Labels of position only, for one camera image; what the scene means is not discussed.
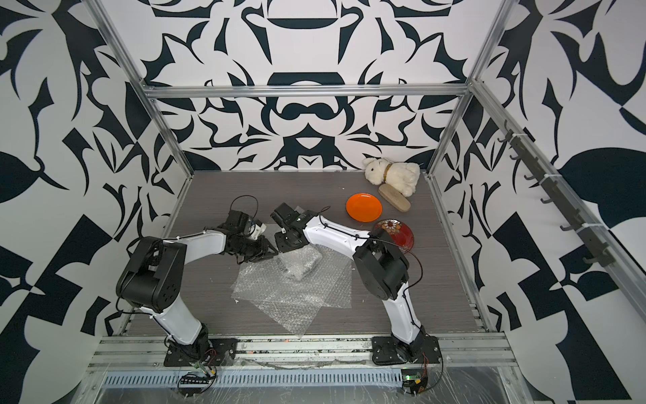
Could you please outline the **red floral dinner plate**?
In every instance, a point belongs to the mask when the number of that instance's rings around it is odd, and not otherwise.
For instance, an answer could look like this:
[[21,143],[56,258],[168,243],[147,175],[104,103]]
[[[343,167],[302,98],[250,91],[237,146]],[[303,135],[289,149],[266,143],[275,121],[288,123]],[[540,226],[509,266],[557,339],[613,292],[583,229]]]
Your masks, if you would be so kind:
[[390,234],[395,244],[402,252],[409,252],[415,244],[415,237],[412,229],[404,222],[395,219],[384,219],[373,226],[373,230],[382,229]]

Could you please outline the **orange bubble plate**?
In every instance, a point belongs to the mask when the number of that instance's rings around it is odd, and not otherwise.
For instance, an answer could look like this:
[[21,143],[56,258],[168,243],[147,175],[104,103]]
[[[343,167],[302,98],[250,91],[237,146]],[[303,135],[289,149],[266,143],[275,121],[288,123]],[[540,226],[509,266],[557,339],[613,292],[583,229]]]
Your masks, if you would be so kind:
[[381,217],[383,205],[374,195],[361,193],[348,199],[346,212],[357,222],[370,223]]

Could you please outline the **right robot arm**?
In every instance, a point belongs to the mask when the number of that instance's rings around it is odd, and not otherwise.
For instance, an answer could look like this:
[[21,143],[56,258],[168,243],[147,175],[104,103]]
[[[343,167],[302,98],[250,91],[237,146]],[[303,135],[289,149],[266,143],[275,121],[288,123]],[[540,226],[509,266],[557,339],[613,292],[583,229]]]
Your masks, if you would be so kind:
[[352,259],[365,288],[383,301],[395,342],[411,353],[421,349],[426,332],[410,301],[410,263],[385,230],[351,229],[321,212],[298,212],[286,204],[275,209],[271,218],[281,228],[275,234],[280,252],[314,244]]

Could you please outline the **clear bubble wrap sheet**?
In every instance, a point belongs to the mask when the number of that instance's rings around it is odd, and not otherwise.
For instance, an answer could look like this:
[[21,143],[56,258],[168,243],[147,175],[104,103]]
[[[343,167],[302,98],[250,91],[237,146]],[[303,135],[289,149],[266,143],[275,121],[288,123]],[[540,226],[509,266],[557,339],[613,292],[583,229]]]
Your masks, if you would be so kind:
[[288,279],[275,258],[242,264],[232,297],[246,301],[282,301],[320,298],[323,307],[352,306],[352,261],[328,247],[312,245],[322,254],[319,264],[302,281]]
[[320,298],[305,300],[262,301],[257,307],[289,333],[302,336],[324,306]]

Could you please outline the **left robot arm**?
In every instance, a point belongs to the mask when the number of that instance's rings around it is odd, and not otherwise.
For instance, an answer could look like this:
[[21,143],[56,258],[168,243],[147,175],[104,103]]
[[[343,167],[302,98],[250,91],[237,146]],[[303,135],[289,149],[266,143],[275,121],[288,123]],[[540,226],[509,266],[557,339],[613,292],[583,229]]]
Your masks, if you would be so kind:
[[181,298],[184,266],[212,255],[230,255],[239,264],[272,259],[278,249],[264,236],[266,226],[232,210],[218,227],[175,238],[144,237],[119,277],[116,296],[150,316],[168,335],[168,344],[187,361],[204,360],[211,350],[208,329]]

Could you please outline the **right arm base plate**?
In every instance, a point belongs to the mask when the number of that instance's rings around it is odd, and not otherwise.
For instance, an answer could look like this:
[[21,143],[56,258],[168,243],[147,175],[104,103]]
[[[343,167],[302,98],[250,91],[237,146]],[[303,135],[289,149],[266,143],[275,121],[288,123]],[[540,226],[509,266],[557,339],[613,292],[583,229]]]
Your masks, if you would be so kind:
[[403,343],[394,336],[373,337],[372,362],[378,366],[418,364],[439,364],[442,353],[438,339],[419,333],[412,343]]

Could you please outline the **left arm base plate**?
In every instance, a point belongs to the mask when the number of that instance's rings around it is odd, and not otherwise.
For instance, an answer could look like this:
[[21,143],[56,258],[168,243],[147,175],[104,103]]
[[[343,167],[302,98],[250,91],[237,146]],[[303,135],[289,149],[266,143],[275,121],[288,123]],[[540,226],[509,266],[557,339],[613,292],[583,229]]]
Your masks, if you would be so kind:
[[[207,352],[202,358],[202,363],[208,366],[228,366],[237,356],[237,338],[210,338]],[[176,343],[166,341],[167,353],[163,366],[178,368],[190,366],[194,360],[177,347]]]

